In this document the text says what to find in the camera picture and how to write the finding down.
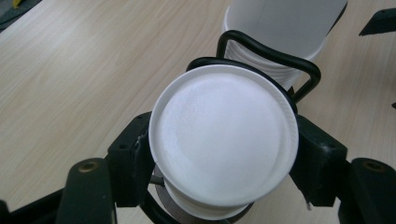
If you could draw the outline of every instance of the black handle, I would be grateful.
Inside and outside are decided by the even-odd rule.
[[[280,63],[282,65],[306,72],[310,78],[299,90],[297,90],[297,92],[291,96],[295,103],[301,101],[319,84],[320,70],[314,63],[286,53],[282,53],[275,49],[270,49],[240,31],[230,30],[220,36],[216,57],[224,58],[225,50],[227,49],[227,43],[229,40],[238,42],[245,48],[274,63]]]

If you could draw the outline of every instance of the white plastic container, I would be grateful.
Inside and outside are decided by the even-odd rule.
[[[347,0],[233,0],[224,17],[223,31],[238,30],[271,49],[313,61],[346,3]],[[301,74],[234,42],[230,42],[226,58],[262,70],[285,90]]]
[[[230,65],[174,80],[155,104],[151,154],[172,199],[193,216],[232,217],[274,189],[298,147],[294,113],[274,84]]]

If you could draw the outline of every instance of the wood grain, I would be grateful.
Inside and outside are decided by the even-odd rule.
[[[190,61],[214,56],[229,2],[46,0],[0,34],[0,198],[10,210],[60,189],[76,162],[104,157]],[[298,107],[349,160],[396,167],[396,35],[358,36],[390,7],[348,1],[315,61],[322,80]],[[337,209],[307,211],[288,177],[238,223],[337,223]],[[118,215],[151,223],[139,208]]]

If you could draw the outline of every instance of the bolt hole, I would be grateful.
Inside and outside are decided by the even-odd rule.
[[[96,161],[89,161],[87,163],[80,165],[78,167],[78,170],[82,173],[88,173],[92,170],[95,170],[98,167],[99,167],[99,164]]]
[[[369,169],[374,172],[379,172],[379,173],[385,172],[385,166],[383,166],[382,164],[373,162],[373,161],[365,161],[363,163],[363,166],[366,169]]]

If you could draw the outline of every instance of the wooden table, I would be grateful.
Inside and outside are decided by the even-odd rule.
[[[228,0],[45,0],[0,34],[0,198],[15,210],[63,187],[78,161],[104,157],[135,116],[201,56],[214,56]],[[316,64],[300,114],[348,147],[396,167],[396,34],[359,37],[391,0],[350,0]],[[239,223],[337,223],[307,211],[290,178]],[[150,223],[119,209],[120,223]]]

